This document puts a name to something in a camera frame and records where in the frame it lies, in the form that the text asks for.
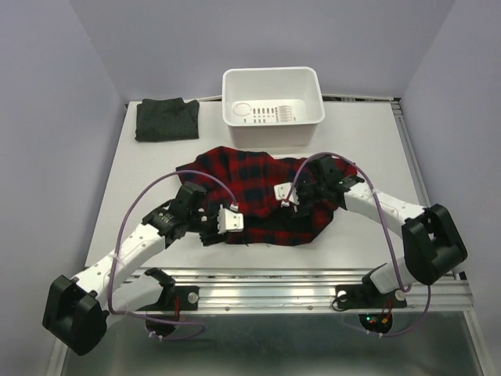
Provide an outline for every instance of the white basket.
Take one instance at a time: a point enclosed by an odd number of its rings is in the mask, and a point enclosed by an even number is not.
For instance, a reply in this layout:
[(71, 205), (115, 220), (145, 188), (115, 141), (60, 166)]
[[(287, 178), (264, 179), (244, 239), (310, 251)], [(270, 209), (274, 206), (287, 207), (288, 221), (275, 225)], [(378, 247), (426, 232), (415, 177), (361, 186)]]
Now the white basket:
[(308, 145), (325, 117), (319, 80), (309, 67), (227, 70), (222, 103), (237, 147)]

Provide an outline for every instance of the white table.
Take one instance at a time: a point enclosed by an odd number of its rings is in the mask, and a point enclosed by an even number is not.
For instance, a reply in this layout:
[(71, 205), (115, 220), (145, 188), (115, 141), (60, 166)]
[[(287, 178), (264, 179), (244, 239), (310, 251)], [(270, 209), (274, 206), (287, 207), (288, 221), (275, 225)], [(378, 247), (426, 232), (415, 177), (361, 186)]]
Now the white table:
[[(175, 167), (194, 161), (217, 146), (232, 146), (222, 120), (220, 102), (200, 103), (200, 138), (165, 143), (135, 141), (136, 105), (130, 102), (111, 168), (86, 266), (101, 259), (115, 244), (124, 213), (142, 189)], [(408, 161), (389, 103), (325, 103), (326, 118), (308, 146), (273, 149), (274, 157), (306, 157), (334, 151), (355, 161), (376, 188), (411, 203), (418, 202)], [(180, 187), (177, 177), (154, 187), (139, 203), (126, 227), (129, 233), (153, 208), (173, 198)], [(396, 252), (402, 242), (393, 236)], [(166, 269), (372, 269), (389, 260), (380, 225), (339, 209), (332, 223), (310, 244), (281, 247), (267, 244), (216, 244), (202, 247), (196, 234), (188, 234), (150, 259), (144, 267)]]

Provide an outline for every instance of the gray floor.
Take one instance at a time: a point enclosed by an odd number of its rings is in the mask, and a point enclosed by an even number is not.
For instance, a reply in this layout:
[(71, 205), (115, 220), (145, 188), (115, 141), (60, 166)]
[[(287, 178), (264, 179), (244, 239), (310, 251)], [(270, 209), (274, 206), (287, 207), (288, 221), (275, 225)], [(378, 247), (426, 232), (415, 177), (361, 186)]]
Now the gray floor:
[[(393, 331), (416, 314), (395, 315)], [(347, 322), (357, 323), (355, 315)], [(160, 343), (141, 320), (112, 327), (87, 356), (68, 353), (64, 375), (467, 375), (480, 374), (462, 313), (431, 313), (398, 338), (373, 338), (340, 315), (205, 317), (198, 339)]]

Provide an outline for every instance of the plaid shirt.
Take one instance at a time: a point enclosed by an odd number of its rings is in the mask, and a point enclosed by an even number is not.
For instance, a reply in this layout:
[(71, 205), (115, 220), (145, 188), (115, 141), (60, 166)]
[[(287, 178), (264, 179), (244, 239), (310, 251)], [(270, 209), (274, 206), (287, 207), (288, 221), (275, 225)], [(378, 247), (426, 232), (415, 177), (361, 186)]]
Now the plaid shirt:
[[(226, 243), (268, 243), (298, 245), (310, 243), (333, 219), (337, 209), (326, 201), (315, 204), (312, 214), (292, 218), (289, 208), (282, 208), (275, 199), (273, 187), (292, 182), (296, 171), (305, 159), (284, 158), (276, 160), (265, 152), (246, 152), (228, 147), (216, 147), (199, 155), (193, 163), (176, 170), (196, 170), (211, 174), (226, 184), (235, 194), (239, 212), (245, 221), (244, 231), (230, 233)], [(336, 160), (344, 175), (355, 175), (356, 170), (343, 161)], [(228, 194), (216, 182), (200, 175), (180, 175), (182, 182), (190, 181), (207, 189), (207, 208), (217, 210), (219, 204), (228, 202)], [(312, 181), (308, 170), (303, 169), (301, 180)]]

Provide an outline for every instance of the lavender wall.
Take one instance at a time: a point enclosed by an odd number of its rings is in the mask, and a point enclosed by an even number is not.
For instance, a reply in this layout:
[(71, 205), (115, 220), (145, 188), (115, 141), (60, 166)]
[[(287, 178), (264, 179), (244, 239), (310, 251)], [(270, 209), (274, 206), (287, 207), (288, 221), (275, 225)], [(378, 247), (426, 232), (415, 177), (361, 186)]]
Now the lavender wall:
[(470, 251), (475, 311), (501, 371), (501, 1), (457, 0), (402, 106), (428, 193)]
[(84, 265), (124, 106), (66, 0), (0, 2), (0, 374), (45, 374), (50, 283)]
[(70, 0), (126, 99), (221, 94), (229, 68), (310, 66), (401, 96), (453, 0)]

